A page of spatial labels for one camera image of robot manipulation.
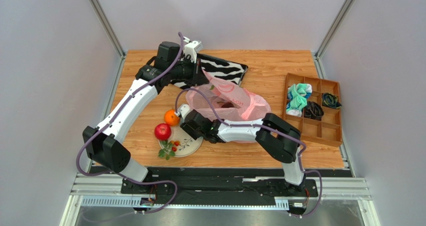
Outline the orange fruit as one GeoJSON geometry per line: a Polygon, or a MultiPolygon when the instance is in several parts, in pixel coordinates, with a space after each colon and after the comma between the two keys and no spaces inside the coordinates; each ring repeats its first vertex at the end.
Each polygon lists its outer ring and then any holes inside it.
{"type": "Polygon", "coordinates": [[[169,126],[177,126],[180,124],[180,121],[181,121],[180,117],[177,115],[177,113],[173,109],[168,110],[164,114],[163,119],[164,119],[164,122],[168,124],[169,126]]]}

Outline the pink printed plastic bag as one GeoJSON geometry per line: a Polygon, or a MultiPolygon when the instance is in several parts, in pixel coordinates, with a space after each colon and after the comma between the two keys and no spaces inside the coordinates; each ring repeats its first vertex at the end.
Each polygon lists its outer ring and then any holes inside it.
{"type": "Polygon", "coordinates": [[[205,73],[209,84],[192,88],[186,94],[191,110],[215,120],[254,121],[271,112],[268,102],[255,93],[233,82],[205,73]],[[235,108],[221,108],[223,102],[232,102],[235,108]]]}

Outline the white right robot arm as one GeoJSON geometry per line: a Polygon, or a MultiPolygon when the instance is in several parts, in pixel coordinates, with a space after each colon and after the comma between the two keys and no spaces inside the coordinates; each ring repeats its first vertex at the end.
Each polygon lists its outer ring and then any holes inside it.
{"type": "Polygon", "coordinates": [[[272,158],[279,161],[284,180],[294,186],[305,182],[301,154],[306,149],[299,129],[273,113],[254,121],[210,120],[196,110],[177,110],[180,127],[192,138],[216,143],[258,143],[272,158]]]}

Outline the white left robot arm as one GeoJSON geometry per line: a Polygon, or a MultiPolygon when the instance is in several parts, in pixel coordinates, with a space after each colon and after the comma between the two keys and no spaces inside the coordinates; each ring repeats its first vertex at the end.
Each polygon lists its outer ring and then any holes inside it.
{"type": "Polygon", "coordinates": [[[81,155],[86,152],[89,159],[106,167],[107,173],[143,182],[149,171],[123,146],[125,137],[140,113],[166,86],[175,81],[187,86],[207,82],[197,58],[202,48],[201,41],[186,37],[179,44],[162,42],[156,56],[138,70],[130,89],[115,109],[95,128],[87,126],[84,129],[84,145],[76,164],[80,164],[81,155]]]}

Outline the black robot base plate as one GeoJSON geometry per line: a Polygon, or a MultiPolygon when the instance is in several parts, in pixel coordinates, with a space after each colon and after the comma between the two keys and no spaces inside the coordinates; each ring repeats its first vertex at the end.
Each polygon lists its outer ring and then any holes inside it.
{"type": "Polygon", "coordinates": [[[168,168],[150,167],[145,182],[154,186],[140,186],[123,180],[122,194],[151,194],[156,203],[172,199],[180,205],[272,206],[276,197],[319,196],[319,184],[306,180],[301,187],[284,180],[279,168],[168,168]]]}

